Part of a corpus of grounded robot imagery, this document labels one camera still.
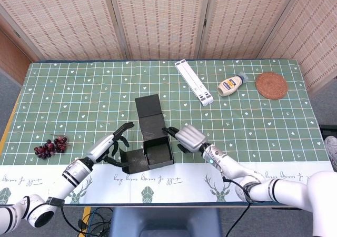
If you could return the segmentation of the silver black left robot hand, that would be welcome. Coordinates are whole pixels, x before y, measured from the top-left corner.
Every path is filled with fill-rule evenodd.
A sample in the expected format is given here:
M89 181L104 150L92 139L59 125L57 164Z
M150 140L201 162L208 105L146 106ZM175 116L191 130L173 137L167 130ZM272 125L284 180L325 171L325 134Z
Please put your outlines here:
M117 162L112 157L116 154L119 145L122 141L126 147L130 147L129 142L123 136L123 133L134 127L133 122L127 122L121 125L113 134L106 135L98 140L88 151L86 158L90 159L92 164L97 164L101 161L109 163L117 167L127 167L128 162Z

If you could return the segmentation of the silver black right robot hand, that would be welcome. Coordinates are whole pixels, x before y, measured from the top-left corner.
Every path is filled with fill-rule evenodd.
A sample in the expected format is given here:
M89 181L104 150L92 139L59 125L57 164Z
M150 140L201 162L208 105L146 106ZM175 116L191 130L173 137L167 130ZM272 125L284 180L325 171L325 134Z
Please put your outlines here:
M191 125L180 130L175 127L163 127L162 130L179 142L177 146L183 153L202 153L210 145L206 136Z

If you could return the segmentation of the black cardboard folding box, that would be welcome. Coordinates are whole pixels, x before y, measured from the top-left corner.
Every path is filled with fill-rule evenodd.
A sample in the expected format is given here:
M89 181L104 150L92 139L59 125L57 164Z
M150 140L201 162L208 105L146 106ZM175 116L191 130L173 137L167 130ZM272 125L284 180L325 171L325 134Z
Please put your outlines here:
M157 94L135 99L138 123L143 147L132 151L120 150L122 168L126 174L135 174L172 165L174 163L171 142L165 127L160 99Z

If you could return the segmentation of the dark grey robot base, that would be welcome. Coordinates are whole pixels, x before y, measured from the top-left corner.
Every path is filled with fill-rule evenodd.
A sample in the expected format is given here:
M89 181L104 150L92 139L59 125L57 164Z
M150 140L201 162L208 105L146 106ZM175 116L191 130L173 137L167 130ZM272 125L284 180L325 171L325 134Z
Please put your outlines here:
M108 237L222 237L216 208L115 208Z

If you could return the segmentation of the green grid deer tablecloth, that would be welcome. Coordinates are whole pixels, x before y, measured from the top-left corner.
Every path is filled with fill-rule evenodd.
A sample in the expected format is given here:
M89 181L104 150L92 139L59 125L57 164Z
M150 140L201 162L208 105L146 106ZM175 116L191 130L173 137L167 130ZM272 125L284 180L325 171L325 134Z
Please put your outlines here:
M214 98L202 106L172 61L34 63L20 92L0 150L0 204L26 195L47 198L64 169L100 138L126 122L131 150L143 146L135 99L157 94L167 126L193 125L220 150L265 178L306 183L331 170L300 67L295 60L190 61ZM243 72L248 81L221 97L217 86ZM256 89L264 72L278 73L286 96L271 100ZM66 135L65 153L46 160L34 147Z

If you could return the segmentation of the dark red grape bunch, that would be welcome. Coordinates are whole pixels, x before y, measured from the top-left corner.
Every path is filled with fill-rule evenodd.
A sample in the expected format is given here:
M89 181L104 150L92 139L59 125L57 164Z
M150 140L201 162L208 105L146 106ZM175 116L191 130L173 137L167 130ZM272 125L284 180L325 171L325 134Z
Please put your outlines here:
M42 159L46 160L56 153L63 154L66 152L69 144L69 139L66 135L52 134L53 139L48 139L43 145L34 147L34 154Z

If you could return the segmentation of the white folding stand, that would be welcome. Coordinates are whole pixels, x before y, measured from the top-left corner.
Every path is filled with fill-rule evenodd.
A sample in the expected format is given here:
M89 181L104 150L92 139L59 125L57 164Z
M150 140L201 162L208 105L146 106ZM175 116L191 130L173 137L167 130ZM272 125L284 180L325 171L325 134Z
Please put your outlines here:
M189 63L186 60L180 60L175 64L176 69L182 75L194 95L199 99L202 106L207 106L213 103L213 96L210 94L208 89L199 79L197 74L190 67Z

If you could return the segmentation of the cream mayonnaise squeeze bottle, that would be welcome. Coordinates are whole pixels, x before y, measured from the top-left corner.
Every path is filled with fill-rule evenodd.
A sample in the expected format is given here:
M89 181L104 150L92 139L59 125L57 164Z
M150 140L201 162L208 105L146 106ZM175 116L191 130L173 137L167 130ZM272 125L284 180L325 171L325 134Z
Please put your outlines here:
M223 80L217 86L217 92L221 97L229 96L233 94L242 84L248 81L248 76L240 72L235 76Z

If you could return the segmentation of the round woven rattan coaster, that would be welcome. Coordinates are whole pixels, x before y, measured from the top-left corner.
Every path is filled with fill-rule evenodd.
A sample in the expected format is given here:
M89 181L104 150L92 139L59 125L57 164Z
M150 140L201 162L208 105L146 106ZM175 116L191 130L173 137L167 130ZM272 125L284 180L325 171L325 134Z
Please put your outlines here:
M286 96L288 84L283 76L274 72L264 72L255 81L257 91L265 98L279 100Z

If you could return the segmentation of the bamboo folding screen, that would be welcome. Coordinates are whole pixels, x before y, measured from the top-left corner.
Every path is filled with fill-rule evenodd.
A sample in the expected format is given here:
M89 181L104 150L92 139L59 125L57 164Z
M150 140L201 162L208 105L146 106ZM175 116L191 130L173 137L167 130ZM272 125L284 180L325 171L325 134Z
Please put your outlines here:
M0 0L31 61L285 58L337 79L337 0Z

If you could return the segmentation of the grey sneaker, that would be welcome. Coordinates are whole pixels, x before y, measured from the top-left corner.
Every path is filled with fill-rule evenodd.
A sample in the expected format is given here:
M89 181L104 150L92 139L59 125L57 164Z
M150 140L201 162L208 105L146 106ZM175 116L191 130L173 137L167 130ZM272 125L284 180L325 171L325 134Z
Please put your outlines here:
M337 172L337 138L334 136L328 136L324 140L328 157L331 162L332 168Z

